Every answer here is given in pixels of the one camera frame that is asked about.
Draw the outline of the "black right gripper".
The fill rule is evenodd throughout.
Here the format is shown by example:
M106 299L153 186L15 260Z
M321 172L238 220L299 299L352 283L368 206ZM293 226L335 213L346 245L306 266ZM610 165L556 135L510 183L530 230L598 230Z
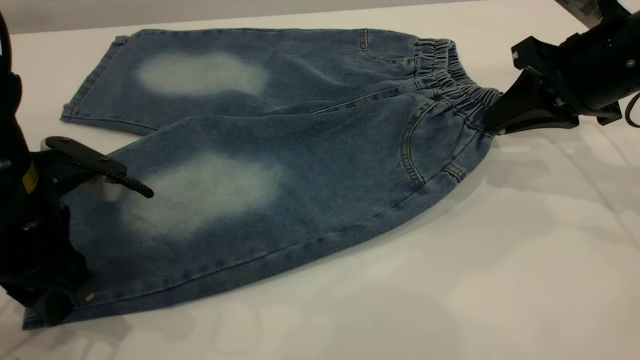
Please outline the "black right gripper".
M484 112L483 127L493 128L493 135L573 129L579 125L576 116L610 125L623 116L619 101L639 91L637 14L613 16L560 45L531 36L511 51L522 72Z

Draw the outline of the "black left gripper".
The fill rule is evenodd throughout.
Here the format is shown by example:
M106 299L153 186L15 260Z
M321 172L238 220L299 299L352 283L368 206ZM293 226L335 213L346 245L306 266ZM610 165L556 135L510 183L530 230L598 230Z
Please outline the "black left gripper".
M50 136L38 152L26 145L1 146L1 214L18 215L41 193L59 200L81 188L102 199L118 199L125 189L150 199L154 191L128 175L128 169L89 146Z

